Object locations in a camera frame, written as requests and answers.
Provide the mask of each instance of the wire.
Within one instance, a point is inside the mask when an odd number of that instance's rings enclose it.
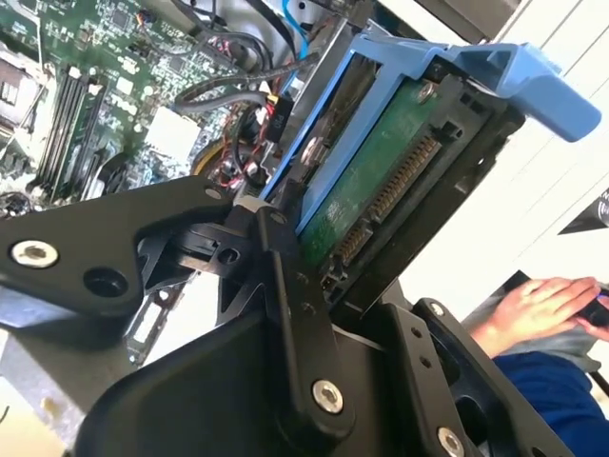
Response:
[[[247,107],[246,110],[243,112],[243,114],[237,121],[235,130],[232,132],[232,144],[230,145],[232,160],[235,163],[235,167],[237,167],[237,170],[245,178],[247,183],[255,188],[259,188],[261,186],[261,183],[256,182],[254,178],[249,176],[249,174],[247,173],[246,166],[241,160],[241,154],[239,153],[239,138],[241,137],[241,134],[243,133],[243,130],[246,127],[246,122],[249,120],[249,118],[256,111],[257,108],[258,107],[256,105],[252,105],[250,107]]]
[[[211,25],[210,29],[213,30],[216,25],[216,19],[218,18],[218,0],[211,0]]]
[[[292,14],[287,9],[288,4],[289,4],[289,0],[283,0],[282,7],[284,9],[285,20],[303,38],[303,43],[301,45],[301,51],[300,51],[299,57],[301,60],[304,60],[306,58],[306,55],[308,54],[308,41],[306,39],[306,33],[303,30],[303,28],[298,24],[298,22],[296,22],[296,19],[294,19],[294,16],[292,16]],[[294,71],[290,75],[290,77],[287,79],[287,81],[285,81],[285,84],[282,87],[282,94],[285,94],[289,90],[289,88],[292,86],[292,83],[294,82],[295,78],[296,78],[296,71]]]
[[[222,95],[220,97],[212,98],[210,100],[203,100],[201,102],[191,102],[179,107],[179,111],[182,114],[201,114],[207,111],[213,111],[215,109],[225,107],[227,105],[233,105],[239,102],[250,102],[257,105],[266,105],[266,92],[260,92],[257,90],[243,90],[237,93],[231,93],[229,95]]]
[[[174,108],[176,108],[177,110],[187,109],[189,106],[192,105],[193,100],[196,100],[197,98],[201,97],[202,95],[213,89],[238,84],[245,84],[249,86],[250,84],[262,83],[263,81],[268,81],[270,79],[275,79],[277,77],[290,74],[292,71],[310,67],[311,65],[314,65],[319,62],[319,60],[320,54],[315,52],[313,54],[307,55],[304,60],[299,60],[298,62],[284,65],[283,67],[279,67],[275,70],[268,70],[258,74],[239,74],[231,76],[220,76],[215,79],[208,79],[207,81],[194,84],[180,92],[175,98]]]
[[[188,17],[196,26],[201,29],[201,33],[206,35],[206,39],[217,36],[223,39],[239,43],[242,46],[249,48],[254,51],[262,70],[268,70],[273,68],[273,59],[268,49],[268,46],[260,39],[249,33],[243,33],[240,31],[219,31],[210,28],[190,7],[181,0],[170,0],[174,7],[176,7],[183,15]]]
[[[203,172],[205,167],[224,149],[225,145],[222,142],[218,142],[211,147],[208,146],[200,152],[202,158],[195,162],[192,168],[192,174],[199,175]]]

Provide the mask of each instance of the blue shirt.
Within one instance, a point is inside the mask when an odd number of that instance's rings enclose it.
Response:
[[[609,422],[579,368],[541,352],[503,355],[494,361],[577,457],[609,455]]]

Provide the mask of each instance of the black plastic mount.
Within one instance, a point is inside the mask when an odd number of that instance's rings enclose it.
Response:
[[[233,207],[194,177],[3,223],[11,331],[115,343],[145,290],[195,269],[224,279],[224,324],[112,387],[76,457],[442,456],[457,443],[466,456],[572,455],[439,304],[377,305],[359,335],[334,328],[286,217],[297,205],[282,208]],[[28,240],[57,259],[22,265],[14,247]],[[319,382],[334,390],[316,395]]]
[[[116,343],[142,305],[147,263],[165,243],[156,252],[138,246],[196,222],[222,222],[231,208],[209,182],[188,177],[3,222],[0,326],[79,346]],[[30,241],[30,257],[53,255],[40,251],[43,242],[57,260],[23,265],[28,253],[15,255],[15,247]]]
[[[313,292],[300,266],[280,258],[273,254],[269,261],[276,276],[291,271],[286,297],[298,307]],[[304,307],[291,317],[307,330],[298,321],[311,313]],[[273,327],[266,312],[250,308],[119,382],[85,420],[75,457],[573,456],[448,310],[428,299],[411,310],[374,307],[358,335],[334,328],[337,351],[331,354],[324,352],[325,333],[319,341],[308,335],[307,358],[293,361],[326,375],[328,356],[339,356],[331,363],[344,371],[340,391],[352,406],[334,419],[351,432],[329,441],[289,433],[294,429],[277,420],[283,416],[274,408],[284,398],[281,389],[269,380],[286,360],[269,350],[277,342]],[[300,400],[308,405],[311,385],[302,387]],[[310,412],[324,418],[319,408]],[[449,441],[442,440],[443,430]]]

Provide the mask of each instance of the black metal bracket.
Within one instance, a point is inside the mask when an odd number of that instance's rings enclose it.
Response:
[[[412,312],[433,336],[443,377],[476,447],[492,456],[573,455],[448,309],[425,298]]]
[[[188,177],[3,222],[0,326],[78,345],[115,343],[142,305],[142,272],[155,260],[138,253],[140,243],[222,222],[231,208],[209,182]],[[17,252],[23,242],[35,243]],[[28,266],[52,255],[49,265]]]

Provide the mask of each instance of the screw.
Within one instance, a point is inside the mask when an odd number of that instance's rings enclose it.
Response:
[[[213,198],[214,200],[220,200],[222,198],[222,193],[220,193],[218,190],[213,189],[213,188],[207,188],[206,195],[208,197]]]
[[[437,303],[432,303],[431,304],[431,309],[434,311],[434,313],[437,316],[444,316],[444,310],[442,309],[442,307],[440,305],[438,305]]]
[[[44,241],[28,240],[13,246],[10,257],[24,267],[49,268],[59,260],[59,252]]]
[[[440,444],[450,457],[464,457],[465,449],[457,435],[450,428],[438,428]]]
[[[425,84],[419,92],[419,95],[417,95],[417,102],[419,102],[420,105],[424,104],[427,100],[431,98],[435,91],[436,89],[433,83]]]
[[[308,284],[308,278],[304,273],[296,272],[296,279],[298,279],[303,284]]]
[[[285,217],[279,212],[271,212],[270,218],[277,224],[285,224],[287,222]]]
[[[317,381],[313,385],[313,398],[315,403],[325,412],[338,414],[343,410],[341,391],[326,379]]]

